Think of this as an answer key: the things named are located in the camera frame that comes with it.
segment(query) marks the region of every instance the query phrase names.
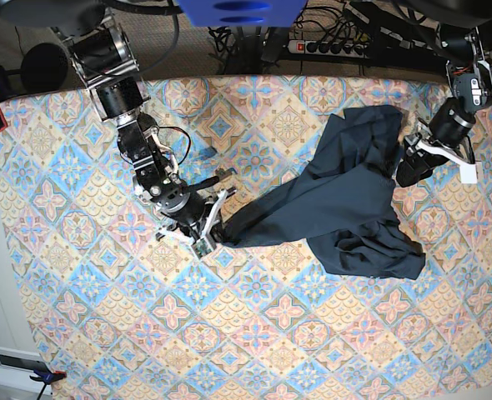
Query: crumpled fabric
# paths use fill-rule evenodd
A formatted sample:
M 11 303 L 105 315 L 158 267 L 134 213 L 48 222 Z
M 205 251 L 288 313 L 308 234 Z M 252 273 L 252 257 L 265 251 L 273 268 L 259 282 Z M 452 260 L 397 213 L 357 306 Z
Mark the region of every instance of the crumpled fabric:
M 392 106 L 332 115 L 304 171 L 236 212 L 223 245 L 273 246 L 306 238 L 327 273 L 416 279 L 425 254 L 399 230 L 391 206 L 401 121 Z

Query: cable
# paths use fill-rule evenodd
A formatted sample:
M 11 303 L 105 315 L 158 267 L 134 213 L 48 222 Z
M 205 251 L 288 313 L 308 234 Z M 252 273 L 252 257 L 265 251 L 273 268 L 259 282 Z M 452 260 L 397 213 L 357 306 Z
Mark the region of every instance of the cable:
M 132 162 L 130 162 L 129 160 L 126 159 L 126 157 L 123 156 L 122 153 L 120 153 L 120 157 L 122 158 L 122 160 L 124 160 L 126 163 L 128 163 L 129 165 L 133 165 Z
M 204 189 L 210 188 L 210 187 L 216 185 L 218 182 L 220 182 L 219 176 L 208 177 L 207 179 L 204 179 L 202 182 L 195 183 L 194 185 L 188 185 L 184 189 L 184 191 L 186 193 L 197 192 L 198 190 L 204 190 Z
M 43 388 L 41 389 L 40 393 L 38 394 L 37 400 L 40 400 L 42 398 L 42 396 L 44 394 L 44 390 L 46 390 L 46 386 L 47 386 L 47 384 L 44 383 Z
M 324 6 L 312 6 L 312 7 L 305 7 L 304 11 L 306 10 L 319 10 L 319 11 L 326 11 L 328 13 L 332 13 L 335 17 L 340 18 L 342 17 L 342 13 L 340 12 L 339 9 L 335 7 L 324 7 Z
M 172 0 L 168 0 L 168 4 L 173 4 Z M 151 63 L 148 65 L 146 68 L 135 71 L 135 72 L 130 72 L 130 73 L 125 73 L 125 74 L 120 74 L 116 75 L 113 73 L 105 73 L 105 72 L 99 72 L 96 71 L 92 68 L 90 68 L 88 65 L 84 64 L 83 62 L 79 61 L 79 63 L 82 65 L 82 67 L 91 73 L 96 73 L 98 75 L 103 75 L 104 77 L 110 77 L 110 78 L 129 78 L 129 77 L 134 77 L 138 75 L 142 75 L 155 67 L 157 67 L 160 63 L 162 63 L 178 46 L 178 40 L 179 40 L 179 19 L 177 14 L 172 14 L 172 21 L 173 21 L 173 38 L 172 38 L 172 43 L 170 44 L 170 47 L 167 49 L 166 52 L 163 53 L 161 57 L 159 57 L 155 62 Z
M 318 25 L 324 33 L 329 33 L 329 30 L 326 27 L 324 27 L 324 25 L 322 25 L 318 21 L 314 21 L 313 19 L 306 19 L 305 21 L 302 21 L 301 23 L 314 23 L 315 25 Z
M 304 40 L 304 31 L 302 31 L 302 40 Z M 304 72 L 304 59 L 300 57 L 299 59 L 299 76 L 302 76 Z
M 411 19 L 415 20 L 419 25 L 428 19 L 425 15 L 420 17 L 420 19 L 416 19 L 416 15 L 414 14 L 414 10 L 411 8 L 408 8 L 407 12 L 409 13 L 409 16 L 411 17 Z
M 405 12 L 402 10 L 402 8 L 398 4 L 398 0 L 389 0 L 389 1 L 392 4 L 392 6 L 394 7 L 394 9 L 396 10 L 396 12 L 400 15 L 400 17 L 404 21 L 406 21 L 409 25 L 413 25 L 413 26 L 420 25 L 425 20 L 425 17 L 424 17 L 424 19 L 421 18 L 422 19 L 421 22 L 419 22 L 419 20 L 417 20 L 416 18 L 411 19 L 410 17 L 405 15 Z M 409 9 L 409 11 L 408 11 L 409 15 L 411 15 L 411 12 L 413 12 L 413 14 L 414 14 L 414 11 Z
M 345 41 L 349 40 L 350 39 L 350 36 L 352 34 L 352 28 L 356 28 L 355 26 L 355 23 L 353 21 L 346 21 L 345 23 L 342 24 L 342 26 L 339 28 L 339 30 L 337 31 L 337 33 L 335 33 L 333 35 L 333 38 L 329 41 L 329 44 L 333 44 L 335 43 L 335 40 L 337 40 L 339 38 L 339 34 L 342 32 L 343 28 L 348 25 L 349 26 L 349 31 L 348 31 L 348 34 L 346 35 L 346 37 L 344 38 Z
M 173 129 L 174 131 L 181 132 L 183 135 L 185 135 L 188 139 L 188 145 L 187 145 L 187 151 L 185 152 L 185 155 L 181 159 L 180 162 L 178 162 L 178 165 L 181 165 L 183 161 L 185 161 L 188 157 L 188 154 L 190 153 L 190 148 L 192 147 L 193 144 L 193 139 L 190 137 L 190 135 L 185 132 L 182 128 L 180 127 L 159 127 L 159 129 Z
M 145 15 L 177 15 L 183 13 L 179 6 L 168 4 L 168 7 L 160 6 L 137 6 L 128 2 L 119 2 L 118 0 L 102 0 L 106 6 L 115 8 L 120 11 L 132 14 Z
M 212 45 L 214 50 L 214 53 L 211 52 L 209 56 L 217 60 L 220 64 L 216 73 L 218 75 L 223 74 L 228 68 L 229 59 L 236 55 L 238 43 L 233 42 L 231 46 L 228 45 L 229 40 L 234 38 L 229 27 L 217 27 L 216 29 L 208 27 L 208 33 L 213 38 Z
M 17 27 L 14 27 L 14 31 L 16 32 L 16 35 L 18 36 L 18 47 L 20 48 L 20 53 L 25 57 L 26 53 L 23 52 L 23 50 L 22 50 L 22 38 L 20 37 L 20 32 L 18 31 Z

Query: patterned tablecloth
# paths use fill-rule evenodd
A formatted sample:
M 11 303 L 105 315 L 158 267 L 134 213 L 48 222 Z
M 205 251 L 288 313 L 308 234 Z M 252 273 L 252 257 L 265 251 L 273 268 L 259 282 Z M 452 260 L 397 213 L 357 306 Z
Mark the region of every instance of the patterned tablecloth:
M 393 104 L 429 119 L 445 87 L 335 77 L 150 82 L 148 113 L 193 137 L 189 182 L 235 167 L 224 213 L 297 176 L 330 113 Z M 140 203 L 116 132 L 84 92 L 2 105 L 0 206 L 29 326 L 56 398 L 388 399 L 492 382 L 492 108 L 456 167 L 397 189 L 402 228 L 428 262 L 416 282 L 327 275 L 305 242 L 196 262 Z M 162 132 L 182 154 L 182 138 Z M 208 147 L 218 154 L 210 157 Z

